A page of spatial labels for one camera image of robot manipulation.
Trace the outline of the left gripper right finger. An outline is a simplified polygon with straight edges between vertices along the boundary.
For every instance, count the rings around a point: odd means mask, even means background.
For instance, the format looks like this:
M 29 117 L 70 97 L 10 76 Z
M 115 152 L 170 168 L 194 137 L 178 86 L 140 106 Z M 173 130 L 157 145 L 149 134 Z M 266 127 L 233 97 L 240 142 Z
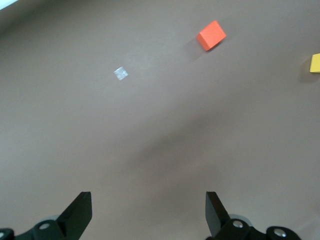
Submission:
M 208 240 L 265 240 L 264 233 L 240 218 L 231 218 L 216 192 L 206 192 L 205 219 L 210 231 Z

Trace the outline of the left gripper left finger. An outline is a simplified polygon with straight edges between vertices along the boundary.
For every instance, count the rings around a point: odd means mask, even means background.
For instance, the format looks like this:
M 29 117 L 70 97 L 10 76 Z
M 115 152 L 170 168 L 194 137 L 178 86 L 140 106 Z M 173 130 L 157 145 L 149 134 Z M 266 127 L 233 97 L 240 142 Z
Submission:
M 56 220 L 44 220 L 16 240 L 78 240 L 92 219 L 91 192 L 81 192 Z

